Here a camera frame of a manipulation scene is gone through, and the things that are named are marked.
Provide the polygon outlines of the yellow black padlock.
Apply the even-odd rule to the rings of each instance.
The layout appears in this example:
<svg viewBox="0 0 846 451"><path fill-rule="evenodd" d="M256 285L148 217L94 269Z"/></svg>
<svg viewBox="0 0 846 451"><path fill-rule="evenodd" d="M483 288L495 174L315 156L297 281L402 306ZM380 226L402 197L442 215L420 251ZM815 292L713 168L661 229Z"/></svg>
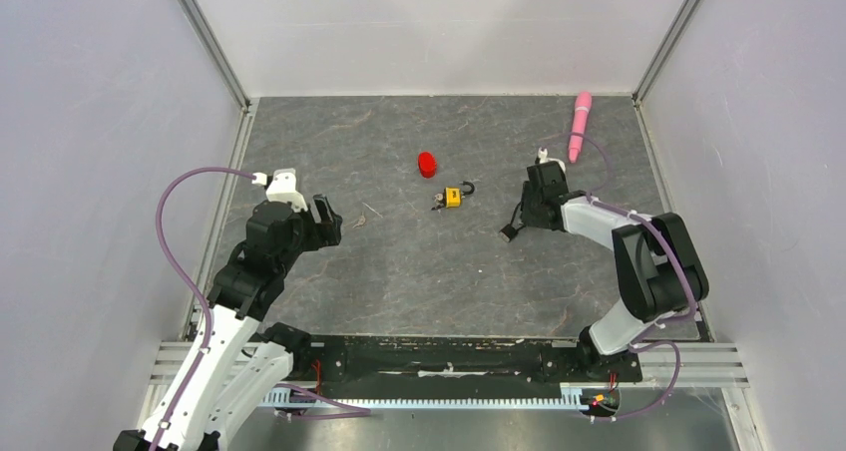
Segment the yellow black padlock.
<svg viewBox="0 0 846 451"><path fill-rule="evenodd" d="M473 183L463 181L458 187L445 187L442 192L446 199L446 207L444 209L458 208L462 201L475 193L476 187Z"/></svg>

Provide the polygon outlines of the pink pen-shaped stick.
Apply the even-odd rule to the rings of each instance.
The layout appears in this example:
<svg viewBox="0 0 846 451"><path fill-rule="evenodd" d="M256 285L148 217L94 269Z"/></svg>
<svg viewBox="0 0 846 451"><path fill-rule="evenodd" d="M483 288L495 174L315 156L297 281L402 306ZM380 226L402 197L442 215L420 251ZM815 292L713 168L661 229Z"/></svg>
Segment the pink pen-shaped stick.
<svg viewBox="0 0 846 451"><path fill-rule="evenodd" d="M568 161L571 164L574 164L581 154L592 102L593 97L587 91L580 92L576 97L568 144Z"/></svg>

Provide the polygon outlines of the metal key bunch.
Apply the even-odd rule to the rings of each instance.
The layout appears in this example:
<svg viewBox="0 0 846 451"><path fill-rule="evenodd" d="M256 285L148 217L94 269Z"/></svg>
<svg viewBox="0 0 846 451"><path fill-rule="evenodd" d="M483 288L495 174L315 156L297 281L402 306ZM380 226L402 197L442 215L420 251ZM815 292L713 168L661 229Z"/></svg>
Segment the metal key bunch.
<svg viewBox="0 0 846 451"><path fill-rule="evenodd" d="M437 194L434 197L434 205L432 211L438 211L446 207L446 199L443 194Z"/></svg>

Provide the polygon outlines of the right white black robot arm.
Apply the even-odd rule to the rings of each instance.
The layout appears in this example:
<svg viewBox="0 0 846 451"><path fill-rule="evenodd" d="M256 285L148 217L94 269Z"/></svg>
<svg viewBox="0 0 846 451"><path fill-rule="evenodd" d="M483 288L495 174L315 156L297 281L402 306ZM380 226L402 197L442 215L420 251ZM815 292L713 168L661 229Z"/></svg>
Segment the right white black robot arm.
<svg viewBox="0 0 846 451"><path fill-rule="evenodd" d="M576 363L601 379L646 333L670 321L692 318L709 294L709 282L683 219L675 213L645 216L569 188L561 166L527 168L520 221L523 226L587 238L614 255L619 299L583 330Z"/></svg>

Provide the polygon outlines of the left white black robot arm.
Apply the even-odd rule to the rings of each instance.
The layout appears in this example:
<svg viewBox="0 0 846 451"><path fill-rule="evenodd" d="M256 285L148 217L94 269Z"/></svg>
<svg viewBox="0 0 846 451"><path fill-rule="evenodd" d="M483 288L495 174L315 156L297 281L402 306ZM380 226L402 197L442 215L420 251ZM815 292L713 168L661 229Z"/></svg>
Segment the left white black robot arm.
<svg viewBox="0 0 846 451"><path fill-rule="evenodd" d="M256 206L243 241L213 279L211 314L174 382L144 425L121 432L114 449L224 450L277 382L306 376L313 354L301 342L308 335L285 324L280 337L261 339L246 368L231 370L282 294L297 259L338 245L342 224L324 195L301 211L279 201Z"/></svg>

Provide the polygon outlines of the red cylindrical cap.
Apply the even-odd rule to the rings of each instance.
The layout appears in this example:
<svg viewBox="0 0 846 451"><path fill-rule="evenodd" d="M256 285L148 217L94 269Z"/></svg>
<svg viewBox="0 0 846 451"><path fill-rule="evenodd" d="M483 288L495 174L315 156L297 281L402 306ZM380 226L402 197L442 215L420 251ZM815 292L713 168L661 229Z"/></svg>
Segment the red cylindrical cap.
<svg viewBox="0 0 846 451"><path fill-rule="evenodd" d="M422 152L417 157L419 174L425 179L432 179L438 171L438 162L430 152Z"/></svg>

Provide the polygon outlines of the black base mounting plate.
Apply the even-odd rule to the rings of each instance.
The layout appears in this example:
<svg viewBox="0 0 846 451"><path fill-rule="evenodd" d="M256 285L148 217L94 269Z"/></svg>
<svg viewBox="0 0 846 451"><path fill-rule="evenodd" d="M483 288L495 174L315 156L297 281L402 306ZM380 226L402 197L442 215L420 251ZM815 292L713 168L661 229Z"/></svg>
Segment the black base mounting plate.
<svg viewBox="0 0 846 451"><path fill-rule="evenodd" d="M640 383L629 352L593 358L572 341L256 333L293 354L288 380L349 399L555 398L565 383Z"/></svg>

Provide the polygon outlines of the left aluminium frame rail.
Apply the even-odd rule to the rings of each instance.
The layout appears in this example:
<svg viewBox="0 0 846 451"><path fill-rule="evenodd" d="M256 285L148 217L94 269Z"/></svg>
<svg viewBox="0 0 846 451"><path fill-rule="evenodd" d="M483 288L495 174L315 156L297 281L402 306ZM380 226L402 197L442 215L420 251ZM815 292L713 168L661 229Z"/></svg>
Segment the left aluminium frame rail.
<svg viewBox="0 0 846 451"><path fill-rule="evenodd" d="M233 98L238 111L238 124L234 135L232 149L229 153L227 165L238 169L242 166L247 144L254 124L259 99L252 98L237 76L235 68L226 55L220 39L212 29L199 0L177 0L186 14L195 34L200 39L211 62L222 78L222 82ZM236 189L236 178L225 175L218 180L215 202L211 221L208 226L205 247L200 263L194 272L195 284L201 291L211 278L215 254L220 244L231 200Z"/></svg>

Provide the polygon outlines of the aluminium frame rail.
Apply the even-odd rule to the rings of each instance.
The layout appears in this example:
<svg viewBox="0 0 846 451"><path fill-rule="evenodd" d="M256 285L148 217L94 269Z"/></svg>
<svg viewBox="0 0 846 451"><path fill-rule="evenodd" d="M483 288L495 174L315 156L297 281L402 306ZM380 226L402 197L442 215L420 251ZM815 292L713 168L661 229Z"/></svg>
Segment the aluminium frame rail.
<svg viewBox="0 0 846 451"><path fill-rule="evenodd" d="M247 144L254 124L259 99L252 98L237 76L235 68L226 55L220 39L212 29L199 0L177 0L186 14L195 34L200 39L211 62L222 78L222 82L233 98L238 111L238 124L234 135L232 149L229 153L227 165L238 169L242 166ZM211 221L208 226L205 247L200 263L194 272L195 284L201 291L211 278L215 254L220 244L231 200L236 189L236 178L225 175L218 180L215 202Z"/></svg>
<svg viewBox="0 0 846 451"><path fill-rule="evenodd" d="M632 94L635 116L643 137L661 204L667 211L677 210L677 171L669 127L676 125L687 110L685 93L677 83L676 52L694 17L706 0L682 0L656 51Z"/></svg>

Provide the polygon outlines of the right aluminium frame rail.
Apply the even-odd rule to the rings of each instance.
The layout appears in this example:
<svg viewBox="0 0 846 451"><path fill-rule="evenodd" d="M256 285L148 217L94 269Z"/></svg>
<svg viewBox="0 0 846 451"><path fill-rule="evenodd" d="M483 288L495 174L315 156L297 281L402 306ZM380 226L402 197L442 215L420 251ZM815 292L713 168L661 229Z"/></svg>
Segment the right aluminium frame rail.
<svg viewBox="0 0 846 451"><path fill-rule="evenodd" d="M682 0L656 51L632 94L635 116L643 137L661 204L667 211L677 210L677 171L669 127L676 125L687 110L685 93L677 83L676 52L694 17L706 0Z"/></svg>

